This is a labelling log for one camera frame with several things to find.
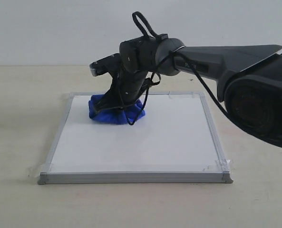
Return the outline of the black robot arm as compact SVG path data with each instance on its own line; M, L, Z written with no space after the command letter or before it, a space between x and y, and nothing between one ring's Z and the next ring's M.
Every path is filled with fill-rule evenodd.
M282 46L187 47L176 38L139 37L123 41L119 52L90 65L93 76L109 73L110 89L93 111L125 110L156 85L154 76L180 72L216 82L211 94L238 128L282 148Z

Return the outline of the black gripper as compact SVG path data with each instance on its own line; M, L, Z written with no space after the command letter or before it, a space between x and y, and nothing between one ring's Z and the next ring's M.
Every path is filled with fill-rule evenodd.
M110 89L103 96L93 96L94 111L102 112L133 105L149 88L147 74L148 71L129 73L121 68Z

